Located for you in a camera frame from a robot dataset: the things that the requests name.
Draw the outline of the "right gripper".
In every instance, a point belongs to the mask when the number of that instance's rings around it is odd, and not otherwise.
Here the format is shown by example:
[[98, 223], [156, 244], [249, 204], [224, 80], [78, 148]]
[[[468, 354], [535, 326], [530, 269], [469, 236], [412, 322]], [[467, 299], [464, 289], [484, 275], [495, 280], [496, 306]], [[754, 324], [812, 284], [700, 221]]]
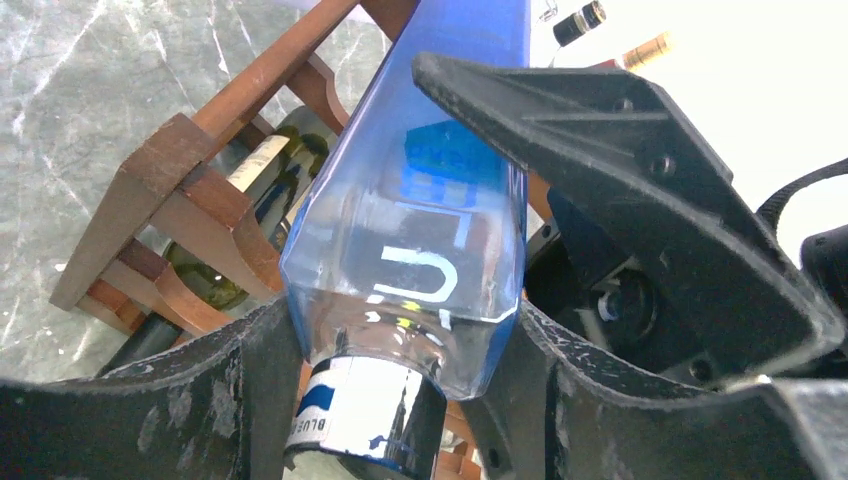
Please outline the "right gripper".
[[529, 301], [673, 381], [847, 376], [847, 230], [800, 268], [658, 85], [611, 68], [503, 68], [423, 53], [415, 85], [551, 187]]

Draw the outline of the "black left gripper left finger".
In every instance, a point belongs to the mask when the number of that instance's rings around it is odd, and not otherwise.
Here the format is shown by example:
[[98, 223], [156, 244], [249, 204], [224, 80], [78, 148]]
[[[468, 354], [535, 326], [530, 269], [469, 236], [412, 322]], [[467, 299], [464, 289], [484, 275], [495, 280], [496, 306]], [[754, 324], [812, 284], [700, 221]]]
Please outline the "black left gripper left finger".
[[284, 297], [101, 378], [1, 384], [5, 479], [279, 479], [301, 354]]

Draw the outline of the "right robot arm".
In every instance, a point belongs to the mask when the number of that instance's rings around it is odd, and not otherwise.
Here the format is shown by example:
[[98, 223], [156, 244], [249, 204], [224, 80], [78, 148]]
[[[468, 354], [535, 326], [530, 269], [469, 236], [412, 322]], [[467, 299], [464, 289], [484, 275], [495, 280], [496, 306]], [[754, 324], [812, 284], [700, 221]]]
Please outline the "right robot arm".
[[614, 67], [500, 68], [424, 53], [415, 84], [494, 150], [541, 177], [555, 242], [530, 296], [568, 327], [655, 373], [705, 384], [847, 373], [847, 230], [777, 242], [796, 180], [751, 209], [658, 85]]

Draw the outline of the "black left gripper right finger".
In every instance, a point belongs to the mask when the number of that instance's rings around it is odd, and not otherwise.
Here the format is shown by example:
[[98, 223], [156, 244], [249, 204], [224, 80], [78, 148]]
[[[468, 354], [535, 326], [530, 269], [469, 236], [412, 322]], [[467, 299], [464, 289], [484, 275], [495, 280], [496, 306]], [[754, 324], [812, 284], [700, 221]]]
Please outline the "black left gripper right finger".
[[526, 303], [486, 393], [462, 406], [492, 479], [843, 479], [847, 385], [667, 380]]

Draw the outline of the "blue square glass bottle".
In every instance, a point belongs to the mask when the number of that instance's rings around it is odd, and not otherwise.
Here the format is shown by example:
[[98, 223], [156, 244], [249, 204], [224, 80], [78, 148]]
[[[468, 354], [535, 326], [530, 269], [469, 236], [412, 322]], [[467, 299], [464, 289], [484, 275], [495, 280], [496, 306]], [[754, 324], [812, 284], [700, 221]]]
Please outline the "blue square glass bottle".
[[526, 1], [422, 1], [281, 255], [311, 377], [285, 447], [303, 479], [429, 479], [446, 406], [481, 396], [517, 316], [526, 178], [414, 85], [433, 52], [529, 62]]

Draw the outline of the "brown bottle gold foil top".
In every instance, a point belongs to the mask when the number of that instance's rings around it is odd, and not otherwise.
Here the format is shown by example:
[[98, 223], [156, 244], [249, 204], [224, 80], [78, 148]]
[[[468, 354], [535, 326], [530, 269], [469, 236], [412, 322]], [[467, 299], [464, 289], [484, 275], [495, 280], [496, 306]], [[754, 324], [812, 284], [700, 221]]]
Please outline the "brown bottle gold foil top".
[[671, 31], [665, 31], [616, 57], [591, 65], [591, 68], [616, 68], [626, 71], [636, 71], [656, 59], [667, 55], [673, 48], [673, 33]]

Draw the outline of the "clear square whisky bottle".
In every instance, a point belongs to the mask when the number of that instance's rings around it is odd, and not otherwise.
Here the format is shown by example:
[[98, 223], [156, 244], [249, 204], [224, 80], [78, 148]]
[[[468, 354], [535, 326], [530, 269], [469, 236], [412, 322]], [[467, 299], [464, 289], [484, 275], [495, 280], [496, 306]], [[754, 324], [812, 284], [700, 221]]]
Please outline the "clear square whisky bottle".
[[537, 20], [550, 28], [558, 47], [565, 47], [604, 23], [607, 14], [598, 0], [589, 1], [565, 16], [559, 13], [556, 1], [545, 1]]

